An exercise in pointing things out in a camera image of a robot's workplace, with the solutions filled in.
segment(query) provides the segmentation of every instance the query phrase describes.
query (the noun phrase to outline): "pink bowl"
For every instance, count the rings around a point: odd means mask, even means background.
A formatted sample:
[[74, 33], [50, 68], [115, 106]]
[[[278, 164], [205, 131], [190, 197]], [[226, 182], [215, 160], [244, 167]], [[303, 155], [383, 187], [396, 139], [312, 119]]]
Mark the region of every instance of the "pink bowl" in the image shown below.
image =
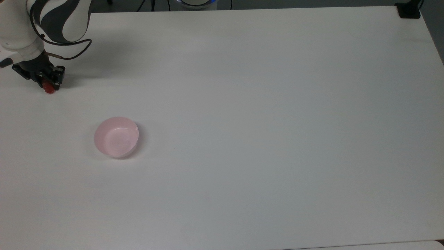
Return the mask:
[[97, 149], [111, 157], [128, 156], [139, 139], [137, 125], [126, 117], [113, 117], [100, 124], [94, 134]]

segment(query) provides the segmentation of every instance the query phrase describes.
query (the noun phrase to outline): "white tabletop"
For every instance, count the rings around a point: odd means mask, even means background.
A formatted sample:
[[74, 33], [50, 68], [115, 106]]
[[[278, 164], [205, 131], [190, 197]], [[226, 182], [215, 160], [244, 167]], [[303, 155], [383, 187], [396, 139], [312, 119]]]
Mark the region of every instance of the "white tabletop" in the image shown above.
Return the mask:
[[[92, 14], [47, 95], [0, 71], [2, 250], [444, 238], [444, 67], [395, 7]], [[54, 48], [69, 56], [80, 48]], [[125, 116], [138, 150], [94, 146]]]

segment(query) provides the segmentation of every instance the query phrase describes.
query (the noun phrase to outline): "black cable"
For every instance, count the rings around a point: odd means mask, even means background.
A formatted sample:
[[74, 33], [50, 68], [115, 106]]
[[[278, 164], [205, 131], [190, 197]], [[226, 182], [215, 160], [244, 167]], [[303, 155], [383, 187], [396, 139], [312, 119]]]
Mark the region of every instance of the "black cable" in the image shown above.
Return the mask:
[[37, 31], [36, 25], [34, 24], [34, 18], [32, 17], [33, 11], [34, 11], [34, 6], [32, 6], [31, 9], [29, 10], [29, 18], [31, 20], [32, 29], [36, 32], [37, 36], [40, 39], [42, 39], [43, 41], [45, 41], [46, 43], [51, 44], [51, 45], [56, 45], [56, 46], [72, 46], [72, 45], [77, 45], [77, 44], [89, 42], [88, 45], [86, 45], [86, 47], [82, 51], [80, 51], [80, 53], [78, 53], [77, 55], [75, 55], [73, 57], [63, 57], [63, 56], [59, 56], [59, 55], [56, 55], [56, 54], [53, 54], [53, 53], [45, 52], [45, 54], [47, 56], [52, 56], [52, 57], [63, 59], [63, 60], [72, 60], [72, 59], [75, 59], [75, 58], [79, 57], [81, 54], [83, 54], [83, 52], [85, 52], [89, 48], [89, 46], [91, 45], [91, 43], [92, 43], [91, 39], [85, 39], [85, 40], [81, 40], [81, 41], [78, 41], [78, 42], [72, 42], [72, 43], [68, 43], [68, 44], [59, 44], [59, 43], [54, 43], [54, 42], [46, 40], [45, 39], [45, 35], [44, 34], [39, 34], [39, 32]]
[[143, 4], [145, 3], [145, 0], [142, 1], [142, 3], [140, 4], [139, 8], [137, 9], [136, 12], [139, 12], [139, 10], [142, 8]]

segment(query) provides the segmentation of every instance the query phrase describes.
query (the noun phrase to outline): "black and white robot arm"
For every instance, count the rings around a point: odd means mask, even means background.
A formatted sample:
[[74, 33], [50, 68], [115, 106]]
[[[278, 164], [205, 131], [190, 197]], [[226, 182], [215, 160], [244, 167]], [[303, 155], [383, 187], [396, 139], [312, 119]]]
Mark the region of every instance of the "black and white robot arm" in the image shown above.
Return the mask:
[[54, 42], [80, 40], [89, 24], [91, 0], [28, 0], [28, 12]]
[[[79, 41], [88, 28], [91, 0], [0, 0], [0, 68], [12, 68], [46, 92], [58, 90], [65, 68], [48, 58], [73, 59], [91, 40]], [[45, 35], [40, 35], [39, 26]], [[44, 43], [73, 45], [89, 41], [77, 56], [46, 53]]]

